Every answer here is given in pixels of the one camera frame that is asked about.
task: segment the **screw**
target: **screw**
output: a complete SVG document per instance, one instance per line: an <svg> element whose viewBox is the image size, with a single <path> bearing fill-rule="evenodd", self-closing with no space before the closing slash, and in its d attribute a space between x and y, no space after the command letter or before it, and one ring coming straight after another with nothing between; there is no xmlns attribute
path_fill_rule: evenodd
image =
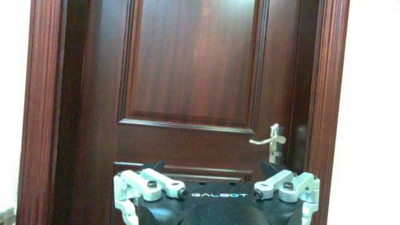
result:
<svg viewBox="0 0 400 225"><path fill-rule="evenodd" d="M292 182L284 182L283 183L283 188L284 189L288 189L289 191L292 191L293 190L293 188L295 188L295 186L293 186L293 183Z"/></svg>
<svg viewBox="0 0 400 225"><path fill-rule="evenodd" d="M157 187L157 182L155 180L148 181L148 187L149 188L156 188Z"/></svg>
<svg viewBox="0 0 400 225"><path fill-rule="evenodd" d="M255 198L261 199L263 197L263 192L259 189L255 189Z"/></svg>
<svg viewBox="0 0 400 225"><path fill-rule="evenodd" d="M188 191L187 191L187 189L184 189L184 188L180 189L179 192L177 192L177 197L179 197L180 199L185 199L187 196L188 196Z"/></svg>

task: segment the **door lock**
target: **door lock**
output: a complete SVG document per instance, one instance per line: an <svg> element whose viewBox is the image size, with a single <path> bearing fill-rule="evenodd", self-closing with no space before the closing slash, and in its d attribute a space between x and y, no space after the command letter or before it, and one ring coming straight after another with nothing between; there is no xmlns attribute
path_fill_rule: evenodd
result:
<svg viewBox="0 0 400 225"><path fill-rule="evenodd" d="M261 141L249 140L249 143L263 145L269 143L269 163L280 164L281 160L281 148L287 142L287 138L281 135L283 127L276 123L271 126L269 138Z"/></svg>

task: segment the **door handle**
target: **door handle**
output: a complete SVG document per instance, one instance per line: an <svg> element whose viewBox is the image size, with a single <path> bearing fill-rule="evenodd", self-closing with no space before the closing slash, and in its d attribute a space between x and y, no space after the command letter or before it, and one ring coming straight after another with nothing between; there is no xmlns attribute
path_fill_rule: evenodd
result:
<svg viewBox="0 0 400 225"><path fill-rule="evenodd" d="M261 141L249 140L249 143L255 145L269 144L269 163L280 164L281 161L281 148L287 142L287 138L281 135L283 127L276 123L271 126L269 138Z"/></svg>

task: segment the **door trim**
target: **door trim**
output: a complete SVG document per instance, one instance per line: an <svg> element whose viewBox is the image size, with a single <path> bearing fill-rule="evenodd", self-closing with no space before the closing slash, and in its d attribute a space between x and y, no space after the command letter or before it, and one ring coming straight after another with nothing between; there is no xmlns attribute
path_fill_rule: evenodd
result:
<svg viewBox="0 0 400 225"><path fill-rule="evenodd" d="M305 170L321 180L320 210L328 218L340 85L351 0L320 0L323 13L309 102ZM17 224L52 224L68 0L31 0Z"/></svg>
<svg viewBox="0 0 400 225"><path fill-rule="evenodd" d="M349 3L351 0L325 0L319 64L312 78L305 170L317 175L321 183L315 224L327 224L328 219Z"/></svg>

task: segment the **white wall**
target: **white wall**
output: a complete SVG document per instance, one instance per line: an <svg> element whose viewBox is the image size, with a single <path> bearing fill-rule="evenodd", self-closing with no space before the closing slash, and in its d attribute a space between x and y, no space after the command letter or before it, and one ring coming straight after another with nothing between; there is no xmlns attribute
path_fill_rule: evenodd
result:
<svg viewBox="0 0 400 225"><path fill-rule="evenodd" d="M399 224L399 118L400 0L351 0L329 225Z"/></svg>
<svg viewBox="0 0 400 225"><path fill-rule="evenodd" d="M29 13L31 0L0 1L0 207L17 200Z"/></svg>

